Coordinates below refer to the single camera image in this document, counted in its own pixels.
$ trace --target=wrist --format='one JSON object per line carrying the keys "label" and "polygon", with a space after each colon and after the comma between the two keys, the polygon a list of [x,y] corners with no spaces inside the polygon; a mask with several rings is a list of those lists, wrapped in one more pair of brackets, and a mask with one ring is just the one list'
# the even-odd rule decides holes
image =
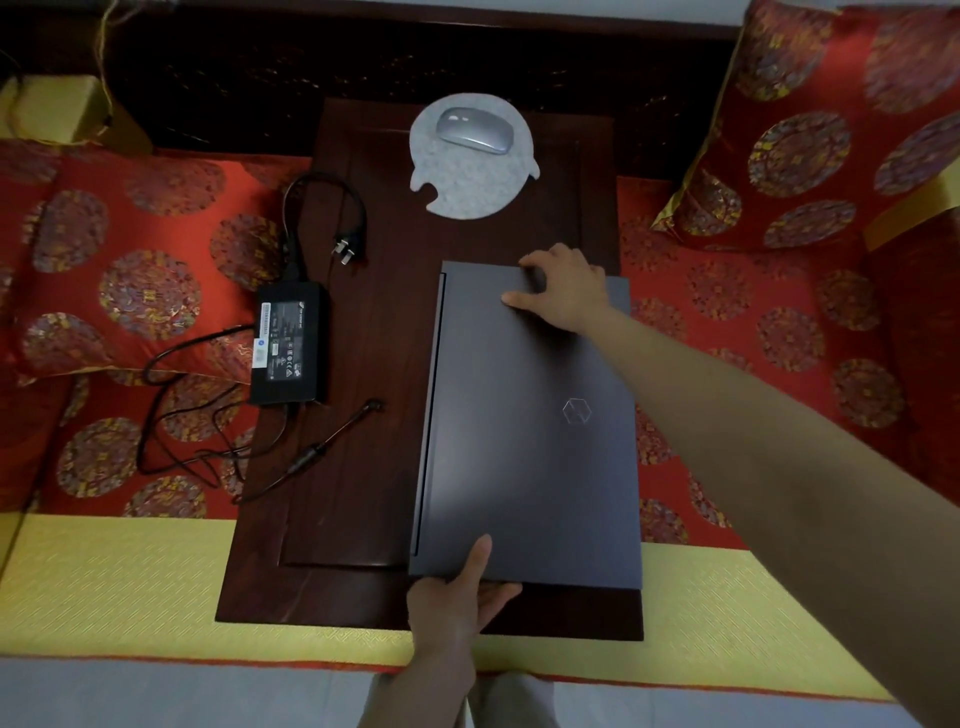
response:
{"label": "wrist", "polygon": [[617,311],[609,303],[594,306],[584,312],[583,323],[578,333],[587,339],[593,339],[597,331],[600,330],[610,319],[611,314]]}
{"label": "wrist", "polygon": [[436,671],[448,681],[451,690],[462,691],[464,695],[476,680],[476,668],[473,666],[473,655],[469,648],[415,649],[410,665]]}

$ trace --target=person's leg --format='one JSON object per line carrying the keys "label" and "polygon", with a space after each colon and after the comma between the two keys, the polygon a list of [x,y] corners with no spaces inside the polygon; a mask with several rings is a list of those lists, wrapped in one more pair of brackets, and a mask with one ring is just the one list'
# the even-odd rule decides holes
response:
{"label": "person's leg", "polygon": [[[394,681],[396,676],[389,672],[377,672],[373,676],[373,681],[370,683],[370,691],[367,693],[367,703],[364,705],[363,712],[364,715],[367,714],[367,711],[370,709],[370,706],[376,702],[377,697],[387,690],[387,687]],[[465,728],[467,725],[467,720],[465,716],[465,709],[461,707],[460,713],[457,714],[457,719],[454,721],[451,728]]]}
{"label": "person's leg", "polygon": [[468,701],[476,728],[559,728],[553,683],[523,672],[478,678]]}

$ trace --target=wall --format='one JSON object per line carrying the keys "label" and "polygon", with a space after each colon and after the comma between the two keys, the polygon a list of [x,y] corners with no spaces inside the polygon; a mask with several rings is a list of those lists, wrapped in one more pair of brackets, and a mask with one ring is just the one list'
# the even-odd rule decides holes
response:
{"label": "wall", "polygon": [[[441,5],[487,10],[551,12],[561,15],[673,20],[682,23],[740,25],[749,0],[418,0],[418,5]],[[797,5],[835,8],[855,0],[807,0]],[[960,0],[865,0],[864,5],[960,5]]]}

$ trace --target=hexagonal logo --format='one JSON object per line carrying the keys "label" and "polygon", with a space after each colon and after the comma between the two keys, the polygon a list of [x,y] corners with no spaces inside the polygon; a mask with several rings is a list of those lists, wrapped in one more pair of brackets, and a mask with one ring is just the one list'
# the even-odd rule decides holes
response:
{"label": "hexagonal logo", "polygon": [[564,417],[571,425],[586,425],[592,414],[587,400],[570,398],[564,405]]}

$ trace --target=power adapter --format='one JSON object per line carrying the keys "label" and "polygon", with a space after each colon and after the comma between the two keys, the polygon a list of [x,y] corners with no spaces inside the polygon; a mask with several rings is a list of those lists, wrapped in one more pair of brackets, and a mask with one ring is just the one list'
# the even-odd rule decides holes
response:
{"label": "power adapter", "polygon": [[250,404],[326,399],[330,298],[313,280],[281,280],[257,290]]}

